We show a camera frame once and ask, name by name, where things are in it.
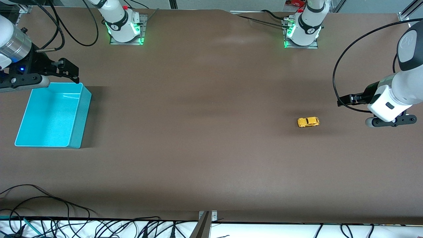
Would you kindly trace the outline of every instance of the red object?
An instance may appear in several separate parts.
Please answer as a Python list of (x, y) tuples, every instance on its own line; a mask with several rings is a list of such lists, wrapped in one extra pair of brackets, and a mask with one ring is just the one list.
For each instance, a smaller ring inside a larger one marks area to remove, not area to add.
[(301, 0), (291, 0), (291, 4), (300, 8), (300, 7), (304, 6), (305, 2), (303, 2)]

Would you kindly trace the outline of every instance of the yellow toy car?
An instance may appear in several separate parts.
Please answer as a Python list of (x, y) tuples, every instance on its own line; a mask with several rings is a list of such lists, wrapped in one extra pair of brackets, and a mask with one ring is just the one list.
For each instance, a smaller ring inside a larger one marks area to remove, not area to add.
[(299, 118), (297, 120), (298, 127), (315, 127), (320, 125), (320, 121), (317, 117)]

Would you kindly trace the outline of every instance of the cyan plastic bin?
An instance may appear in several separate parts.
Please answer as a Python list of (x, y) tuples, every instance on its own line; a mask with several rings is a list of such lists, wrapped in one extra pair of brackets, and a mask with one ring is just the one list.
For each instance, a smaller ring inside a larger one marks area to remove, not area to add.
[(33, 89), (15, 146), (80, 148), (90, 101), (91, 93), (82, 83)]

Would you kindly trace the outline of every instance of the brown table surface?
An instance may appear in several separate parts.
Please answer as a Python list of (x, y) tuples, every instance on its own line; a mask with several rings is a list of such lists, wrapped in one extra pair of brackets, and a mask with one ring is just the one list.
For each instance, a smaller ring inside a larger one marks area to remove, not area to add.
[[(58, 12), (76, 38), (92, 41), (86, 9)], [(318, 50), (285, 49), (278, 27), (220, 10), (159, 10), (143, 46), (109, 45), (103, 25), (92, 47), (66, 35), (66, 46), (48, 55), (75, 63), (93, 94), (82, 148), (15, 147), (30, 92), (0, 94), (1, 187), (37, 184), (101, 217), (195, 219), (198, 210), (218, 210), (226, 221), (423, 224), (422, 122), (370, 129), (370, 114), (336, 106), (331, 82), (348, 44), (396, 20), (329, 14)], [(37, 8), (19, 26), (38, 46), (55, 30)], [(380, 31), (348, 52), (341, 95), (391, 73), (406, 28)], [(423, 118), (422, 105), (409, 112)], [(298, 128), (307, 116), (321, 125)], [(30, 195), (38, 193), (17, 189), (0, 207)], [(27, 207), (66, 215), (52, 203)]]

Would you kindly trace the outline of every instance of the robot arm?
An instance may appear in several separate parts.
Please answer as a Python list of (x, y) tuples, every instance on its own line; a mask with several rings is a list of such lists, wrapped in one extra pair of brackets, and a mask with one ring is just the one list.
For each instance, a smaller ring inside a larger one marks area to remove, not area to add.
[(54, 62), (37, 52), (39, 48), (25, 31), (1, 15), (0, 32), (0, 92), (47, 87), (50, 75), (79, 83), (78, 67), (65, 58)]
[(341, 97), (349, 105), (368, 104), (367, 108), (375, 115), (366, 121), (370, 127), (417, 121), (405, 111), (423, 102), (423, 21), (414, 24), (400, 38), (397, 55), (401, 71), (367, 86), (361, 94)]
[(312, 44), (319, 36), (321, 24), (329, 8), (328, 0), (308, 0), (304, 11), (293, 16), (295, 25), (287, 37), (300, 46)]
[(89, 0), (102, 14), (109, 34), (118, 42), (129, 42), (140, 34), (140, 14), (123, 7), (119, 0)]

